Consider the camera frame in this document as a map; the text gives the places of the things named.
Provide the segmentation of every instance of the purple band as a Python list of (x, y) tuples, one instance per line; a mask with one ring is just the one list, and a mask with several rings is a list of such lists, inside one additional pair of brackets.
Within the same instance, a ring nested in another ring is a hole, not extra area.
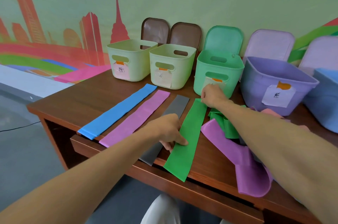
[(150, 99), (144, 102), (135, 112), (129, 115), (120, 125), (99, 141), (105, 147), (110, 147), (133, 134), (152, 113), (166, 100), (170, 92), (158, 90)]
[(265, 166), (254, 160), (247, 146), (227, 139), (215, 119), (204, 124), (201, 132), (235, 165), (240, 194), (262, 197), (268, 193), (273, 181), (272, 175)]

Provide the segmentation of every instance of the purple bin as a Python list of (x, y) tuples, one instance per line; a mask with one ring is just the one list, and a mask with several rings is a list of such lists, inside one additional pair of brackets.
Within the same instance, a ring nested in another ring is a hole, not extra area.
[[(278, 82), (290, 84), (295, 89), (287, 107), (263, 104), (268, 87)], [(285, 61), (249, 56), (241, 79), (241, 91), (248, 107), (254, 107), (257, 111), (269, 108), (279, 115), (287, 116), (318, 83), (318, 80)]]

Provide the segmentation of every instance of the person's left hand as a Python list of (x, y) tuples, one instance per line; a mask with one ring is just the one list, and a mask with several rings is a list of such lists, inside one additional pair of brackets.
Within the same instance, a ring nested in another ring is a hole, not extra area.
[(181, 124), (177, 114), (167, 114), (147, 123), (144, 127), (162, 143), (170, 152), (175, 143), (188, 145), (188, 141), (180, 134)]

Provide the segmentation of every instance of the forearm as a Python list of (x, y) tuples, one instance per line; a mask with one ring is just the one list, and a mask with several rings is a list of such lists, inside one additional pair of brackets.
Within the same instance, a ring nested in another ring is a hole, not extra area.
[(85, 223), (130, 166), (157, 142), (145, 128), (13, 203), (0, 213), (0, 223)]
[(321, 137), (230, 101), (217, 106), (276, 180), (324, 223), (337, 221), (338, 149)]

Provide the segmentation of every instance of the wall mural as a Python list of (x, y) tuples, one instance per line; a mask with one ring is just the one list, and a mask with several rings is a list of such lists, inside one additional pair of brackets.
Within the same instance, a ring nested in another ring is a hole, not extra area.
[(241, 55), (255, 30), (288, 31), (297, 38), (288, 60), (296, 65), (314, 38), (338, 35), (338, 0), (0, 0), (0, 6), (0, 64), (71, 83), (107, 70), (106, 45), (140, 38), (148, 17), (171, 26), (195, 23), (203, 37), (214, 25), (238, 27)]

